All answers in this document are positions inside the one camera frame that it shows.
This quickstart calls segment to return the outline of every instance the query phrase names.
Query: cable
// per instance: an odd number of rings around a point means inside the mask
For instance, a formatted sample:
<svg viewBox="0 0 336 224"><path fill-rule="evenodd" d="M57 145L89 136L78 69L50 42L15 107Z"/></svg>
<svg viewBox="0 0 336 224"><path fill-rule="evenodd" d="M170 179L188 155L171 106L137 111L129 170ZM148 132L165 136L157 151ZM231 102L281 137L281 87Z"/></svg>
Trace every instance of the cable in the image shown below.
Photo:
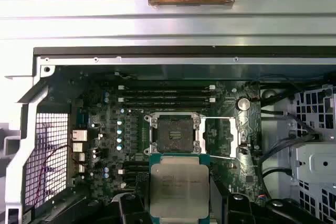
<svg viewBox="0 0 336 224"><path fill-rule="evenodd" d="M305 124L303 121L301 121L299 118L297 118L295 115L290 114L285 111L269 111L269 110L261 110L261 113L263 114L270 114L270 115L281 115L281 116L287 116L291 119L294 119L304 130L306 130L310 134L316 134L316 131L309 127L307 124Z"/></svg>
<svg viewBox="0 0 336 224"><path fill-rule="evenodd" d="M286 173L288 176L292 176L292 170L289 168L275 168L275 169L271 169L265 172L263 174L263 178L265 178L267 175L271 173Z"/></svg>
<svg viewBox="0 0 336 224"><path fill-rule="evenodd" d="M80 162L78 162L77 160L75 160L75 159L73 158L72 154L73 154L74 151L73 151L73 149L72 149L72 147L71 147L70 145L66 144L66 145L62 145L62 146L60 146L60 147L54 149L54 150L52 151L52 153L50 153L50 154L44 159L44 161L43 161L43 163L42 163L41 170L40 170L39 177L38 177L38 186L37 186L37 191L36 191L36 197L35 197L34 205L36 205L37 202L38 202L38 198L39 198L39 194L40 194L40 189L41 189L42 171L44 170L44 167L45 167L45 165L46 165L48 159L49 159L50 157L52 157L52 156L54 155L54 153L57 152L59 149L62 149L62 148L65 148L65 147L69 147L69 148L70 148L70 150L71 150L71 159L72 159L75 163L80 164Z"/></svg>
<svg viewBox="0 0 336 224"><path fill-rule="evenodd" d="M314 90L314 89L318 89L321 88L323 82L312 86L311 84L306 84L305 86L302 86L302 88L300 90L297 89L289 89L289 90L285 90L284 92L277 94L277 95L273 95L269 98L264 98L261 100L261 107L265 107L265 106L269 106L269 105L273 105L285 98L294 96L296 93L298 92L303 92L303 91L308 91L308 90Z"/></svg>
<svg viewBox="0 0 336 224"><path fill-rule="evenodd" d="M299 144L299 143L305 143L307 141L313 140L314 139L314 135L306 135L300 138L296 138L294 140L283 140L280 141L276 146L274 146L273 148L271 148L269 151L267 151L258 161L258 165L257 165L257 175L259 178L259 181L265 191L265 195L267 196L268 199L271 199L271 196L269 194L269 191L267 190L264 178L262 176L262 171L263 171L263 162L265 160L267 160L269 157L273 156L274 154L278 153L279 151L281 151L284 148L290 147L292 145L295 144Z"/></svg>

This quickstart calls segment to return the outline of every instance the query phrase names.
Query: screw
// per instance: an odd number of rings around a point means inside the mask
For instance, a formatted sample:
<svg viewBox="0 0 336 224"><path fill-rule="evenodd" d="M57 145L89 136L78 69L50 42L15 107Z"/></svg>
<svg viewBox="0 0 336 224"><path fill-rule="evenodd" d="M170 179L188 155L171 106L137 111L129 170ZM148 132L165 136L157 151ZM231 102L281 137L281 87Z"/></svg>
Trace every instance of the screw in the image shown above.
<svg viewBox="0 0 336 224"><path fill-rule="evenodd" d="M194 153L199 153L199 152L201 152L201 148L199 148L199 147L196 146L194 148Z"/></svg>
<svg viewBox="0 0 336 224"><path fill-rule="evenodd" d="M233 196L233 198L236 199L236 200L243 200L244 199L244 197L242 195L240 195L240 194L235 194Z"/></svg>
<svg viewBox="0 0 336 224"><path fill-rule="evenodd" d="M277 200L273 201L272 205L275 206L275 207L283 207L283 204L281 202L277 201Z"/></svg>

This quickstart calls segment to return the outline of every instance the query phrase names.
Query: metal panel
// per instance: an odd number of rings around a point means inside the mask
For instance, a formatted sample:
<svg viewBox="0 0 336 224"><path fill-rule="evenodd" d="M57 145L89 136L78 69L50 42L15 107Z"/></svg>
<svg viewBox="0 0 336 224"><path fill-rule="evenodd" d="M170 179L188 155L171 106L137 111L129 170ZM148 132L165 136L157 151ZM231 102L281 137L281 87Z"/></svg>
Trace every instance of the metal panel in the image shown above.
<svg viewBox="0 0 336 224"><path fill-rule="evenodd" d="M0 0L0 9L0 38L29 38L24 44L31 46L68 46L73 39L86 46L330 45L335 38L336 0L192 7L150 7L147 0Z"/></svg>
<svg viewBox="0 0 336 224"><path fill-rule="evenodd" d="M39 207L66 188L68 150L53 151L67 143L68 114L36 115L35 149L26 164L26 205Z"/></svg>

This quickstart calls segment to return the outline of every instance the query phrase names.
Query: metal frame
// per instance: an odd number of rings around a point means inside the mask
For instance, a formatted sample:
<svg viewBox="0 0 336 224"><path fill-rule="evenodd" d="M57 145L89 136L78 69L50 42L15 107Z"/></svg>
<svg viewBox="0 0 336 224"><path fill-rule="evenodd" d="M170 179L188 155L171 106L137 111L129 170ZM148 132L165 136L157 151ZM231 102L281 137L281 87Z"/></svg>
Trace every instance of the metal frame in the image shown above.
<svg viewBox="0 0 336 224"><path fill-rule="evenodd" d="M10 209L18 209L18 223L22 223L24 210L25 164L35 148L36 113L38 104L47 96L48 87L37 94L28 105L27 136L21 140L20 148L6 170L6 223Z"/></svg>
<svg viewBox="0 0 336 224"><path fill-rule="evenodd" d="M17 65L7 75L29 76L36 47L333 46L334 2L151 7L148 0L0 0L0 54Z"/></svg>

